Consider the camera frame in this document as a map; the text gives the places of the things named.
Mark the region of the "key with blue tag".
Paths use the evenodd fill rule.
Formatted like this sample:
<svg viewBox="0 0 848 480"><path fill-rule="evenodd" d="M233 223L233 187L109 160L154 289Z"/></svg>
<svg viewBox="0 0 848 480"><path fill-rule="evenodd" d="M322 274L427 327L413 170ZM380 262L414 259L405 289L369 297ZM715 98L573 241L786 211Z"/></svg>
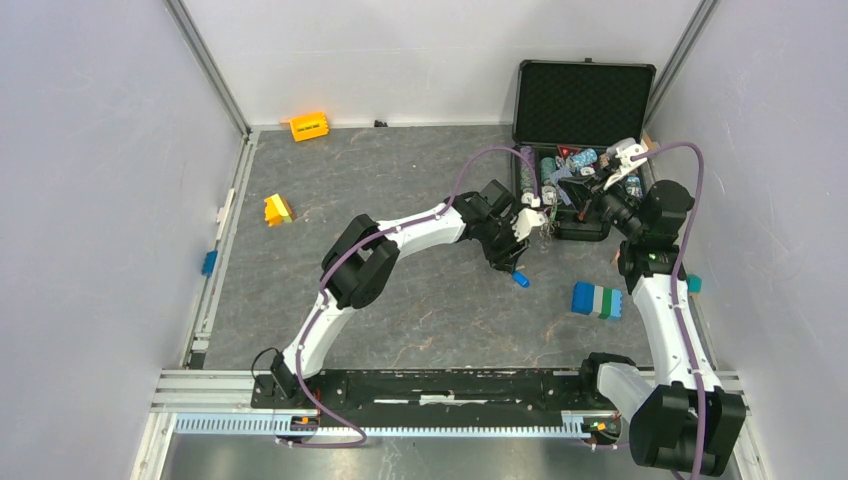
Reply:
<svg viewBox="0 0 848 480"><path fill-rule="evenodd" d="M520 271L513 272L511 277L521 288L529 288L531 285L530 280Z"/></svg>

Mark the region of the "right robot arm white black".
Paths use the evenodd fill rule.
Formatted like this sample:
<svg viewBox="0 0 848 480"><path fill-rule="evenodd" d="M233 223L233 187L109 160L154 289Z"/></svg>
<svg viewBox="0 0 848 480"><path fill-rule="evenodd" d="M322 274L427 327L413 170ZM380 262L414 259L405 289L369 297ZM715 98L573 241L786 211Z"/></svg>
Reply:
<svg viewBox="0 0 848 480"><path fill-rule="evenodd" d="M744 425L742 397L728 392L713 372L688 305L681 227L696 207L675 181L654 183L640 199L619 184L595 177L559 183L574 207L592 212L624 236L618 269L648 335L654 381L648 383L621 356L593 354L589 374L577 382L591 408L611 402L628 423L628 443L640 466L722 475Z"/></svg>

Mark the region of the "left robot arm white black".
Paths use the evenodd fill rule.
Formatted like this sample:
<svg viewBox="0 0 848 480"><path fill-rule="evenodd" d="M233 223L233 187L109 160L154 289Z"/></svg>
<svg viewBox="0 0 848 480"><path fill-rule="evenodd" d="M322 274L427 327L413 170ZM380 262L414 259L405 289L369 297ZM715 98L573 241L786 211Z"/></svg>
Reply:
<svg viewBox="0 0 848 480"><path fill-rule="evenodd" d="M489 266L514 274L531 232L546 215L521 204L499 181L481 191L452 193L421 213L396 220L355 217L325 255L319 291L295 339L274 355L266 375L251 375L254 391L306 405L337 337L359 310L384 291L397 263L424 250L477 241Z"/></svg>

